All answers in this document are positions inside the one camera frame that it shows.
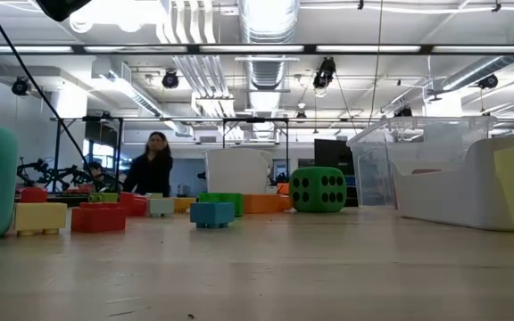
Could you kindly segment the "teal and white square brick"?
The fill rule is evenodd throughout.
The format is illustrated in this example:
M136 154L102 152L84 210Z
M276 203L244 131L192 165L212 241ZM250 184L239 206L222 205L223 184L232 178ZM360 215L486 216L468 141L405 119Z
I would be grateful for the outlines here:
M148 202L148 216L151 218L161 218L174 214L174 200L171 198L155 199L151 198Z

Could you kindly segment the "white plastic bin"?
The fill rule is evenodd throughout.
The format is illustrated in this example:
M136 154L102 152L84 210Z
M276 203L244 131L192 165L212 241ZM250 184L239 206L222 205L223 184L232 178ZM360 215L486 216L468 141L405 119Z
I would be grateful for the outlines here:
M495 174L494 154L514 147L514 137L482 139L468 149L456 169L403 175L396 165L399 214L405 218L483 230L514 229L502 184Z

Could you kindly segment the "orange angled long brick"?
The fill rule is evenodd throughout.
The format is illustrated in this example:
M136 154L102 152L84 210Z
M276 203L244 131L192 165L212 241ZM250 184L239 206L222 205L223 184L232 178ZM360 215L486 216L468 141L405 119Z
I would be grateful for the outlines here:
M283 194L248 193L243 195L245 214L270 214L293 208L293 201Z

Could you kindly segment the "clear plastic bin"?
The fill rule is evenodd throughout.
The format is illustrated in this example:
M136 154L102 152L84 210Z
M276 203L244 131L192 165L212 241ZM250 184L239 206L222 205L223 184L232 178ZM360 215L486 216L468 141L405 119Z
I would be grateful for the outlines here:
M491 116L399 117L364 128L346 143L352 152L359 205L394 205L393 165L403 175L415 169L456 169L467 149L486 139L496 122Z

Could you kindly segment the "black background station frame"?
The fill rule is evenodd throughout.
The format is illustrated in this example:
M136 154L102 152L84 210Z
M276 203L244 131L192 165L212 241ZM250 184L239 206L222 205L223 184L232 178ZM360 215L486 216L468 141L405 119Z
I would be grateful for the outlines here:
M120 182L120 161L124 119L120 117L84 116L81 118L56 119L56 134L54 146L54 169L58 169L61 160L61 148L64 146L62 135L66 135L76 153L75 165L80 162L84 166L94 159L93 145L109 145L112 148L112 170L114 178L112 186L119 193L122 190Z
M272 118L272 117L221 117L220 122L222 124L222 129L226 129L226 125L228 122L245 122L250 124L257 124L257 123L266 123L271 122L273 124L276 124L277 122L282 122L285 124L285 130L282 131L282 133L285 135L285 149L286 149L286 175L290 176L290 160L289 160L289 118Z

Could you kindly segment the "red long toy brick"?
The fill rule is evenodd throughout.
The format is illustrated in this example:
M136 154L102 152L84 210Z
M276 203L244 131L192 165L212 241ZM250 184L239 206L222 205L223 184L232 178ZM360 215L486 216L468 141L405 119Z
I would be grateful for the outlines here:
M122 231L127 209L117 202L82 202L71 211L70 230L77 233Z

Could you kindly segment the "green foam die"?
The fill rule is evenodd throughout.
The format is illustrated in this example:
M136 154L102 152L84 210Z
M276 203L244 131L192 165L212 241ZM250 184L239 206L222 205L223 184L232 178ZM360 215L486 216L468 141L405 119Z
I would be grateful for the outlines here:
M345 176L337 168L299 168L289 178L289 196L299 212L338 212L347 197Z

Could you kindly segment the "red stepped toy brick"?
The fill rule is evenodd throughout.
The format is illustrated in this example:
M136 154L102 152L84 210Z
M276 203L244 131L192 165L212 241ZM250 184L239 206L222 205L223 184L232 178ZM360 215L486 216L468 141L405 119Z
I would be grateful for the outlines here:
M20 202L22 203L42 203L47 202L47 190L32 186L25 187L20 192Z

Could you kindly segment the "teal small toy brick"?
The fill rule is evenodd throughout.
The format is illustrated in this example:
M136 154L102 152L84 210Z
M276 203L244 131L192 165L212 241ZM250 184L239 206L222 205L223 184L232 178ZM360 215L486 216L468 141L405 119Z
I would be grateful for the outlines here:
M228 227L235 219L233 202L195 202L190 206L190 222L197 228Z

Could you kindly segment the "black table frame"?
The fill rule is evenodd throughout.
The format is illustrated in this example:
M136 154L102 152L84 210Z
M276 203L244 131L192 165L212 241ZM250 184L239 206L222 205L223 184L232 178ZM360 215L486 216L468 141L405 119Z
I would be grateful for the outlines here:
M88 196L88 193L50 193L47 195L47 201L66 203L69 207L77 207L82 202L87 202Z

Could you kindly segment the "pink-red stepped toy brick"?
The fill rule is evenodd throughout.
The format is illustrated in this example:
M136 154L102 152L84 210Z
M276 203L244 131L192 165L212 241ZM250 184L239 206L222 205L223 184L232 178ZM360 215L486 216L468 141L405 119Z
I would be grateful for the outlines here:
M122 192L119 204L126 210L128 217L145 217L148 214L149 201L142 195Z

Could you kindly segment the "black background robot arms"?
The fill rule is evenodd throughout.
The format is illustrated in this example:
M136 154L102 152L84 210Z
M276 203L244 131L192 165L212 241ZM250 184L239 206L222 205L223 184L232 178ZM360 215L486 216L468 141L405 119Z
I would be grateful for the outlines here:
M72 165L67 168L51 167L50 159L38 159L35 162L21 164L16 169L16 175L24 187L57 188L64 193L70 187L91 185L94 192L114 193L122 189L121 181L107 171L99 162L91 161L82 168Z

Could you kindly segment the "yellow small toy brick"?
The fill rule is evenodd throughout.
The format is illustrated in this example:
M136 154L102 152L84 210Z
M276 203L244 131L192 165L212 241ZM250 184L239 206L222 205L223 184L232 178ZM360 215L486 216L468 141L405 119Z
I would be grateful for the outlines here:
M18 236L31 236L39 232L56 235L66 226L67 209L65 203L59 202L17 203L13 229Z

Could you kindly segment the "black overhead frame beam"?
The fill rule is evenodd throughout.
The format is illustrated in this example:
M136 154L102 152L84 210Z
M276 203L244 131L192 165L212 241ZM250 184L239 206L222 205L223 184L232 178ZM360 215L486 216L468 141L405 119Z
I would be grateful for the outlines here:
M0 45L0 55L477 55L514 56L514 45Z

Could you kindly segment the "person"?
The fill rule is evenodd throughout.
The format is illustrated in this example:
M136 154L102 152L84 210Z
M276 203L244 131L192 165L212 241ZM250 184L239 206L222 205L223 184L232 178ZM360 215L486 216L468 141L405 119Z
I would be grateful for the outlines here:
M155 131L148 137L144 153L131 162L122 191L142 195L161 193L169 197L172 167L169 141L162 132Z

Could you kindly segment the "red foam die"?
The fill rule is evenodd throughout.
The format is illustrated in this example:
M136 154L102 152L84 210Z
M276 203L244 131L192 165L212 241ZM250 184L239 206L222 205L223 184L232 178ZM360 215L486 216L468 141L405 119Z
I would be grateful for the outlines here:
M432 172L439 172L441 171L440 169L413 169L410 173L410 176L414 176L414 175L420 175L420 174L427 174L427 173L432 173ZM400 206L399 206L399 200L400 200L400 195L399 195L399 192L398 192L398 187L399 187L399 184L397 184L395 182L395 178L393 177L394 179L394 197L395 197L395 201L394 201L394 208L396 210L399 210L400 209Z

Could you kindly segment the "orange flat toy brick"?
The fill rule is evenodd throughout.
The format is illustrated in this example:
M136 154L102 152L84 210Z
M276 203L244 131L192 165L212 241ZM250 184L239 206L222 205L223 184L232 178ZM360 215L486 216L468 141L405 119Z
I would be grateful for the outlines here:
M192 203L197 202L196 198L190 197L175 197L173 199L174 203L174 212L178 214L186 214Z

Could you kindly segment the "black monitor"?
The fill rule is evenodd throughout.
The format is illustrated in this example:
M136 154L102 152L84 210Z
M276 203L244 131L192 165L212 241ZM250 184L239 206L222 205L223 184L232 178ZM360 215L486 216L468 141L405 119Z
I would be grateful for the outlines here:
M314 164L320 167L332 167L341 170L345 177L347 197L345 207L357 207L358 195L352 160L352 152L341 140L314 140Z

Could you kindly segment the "silver ventilation duct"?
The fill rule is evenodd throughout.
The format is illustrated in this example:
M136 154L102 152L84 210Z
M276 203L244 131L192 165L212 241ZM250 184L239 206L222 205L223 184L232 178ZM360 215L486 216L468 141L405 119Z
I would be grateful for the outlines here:
M491 76L514 63L514 54L487 56L452 74L443 80L438 89L428 89L429 95L457 91L483 78Z
M300 0L237 0L242 41L288 44L294 40ZM251 58L245 64L249 104L257 117L275 116L284 88L286 63L281 55Z

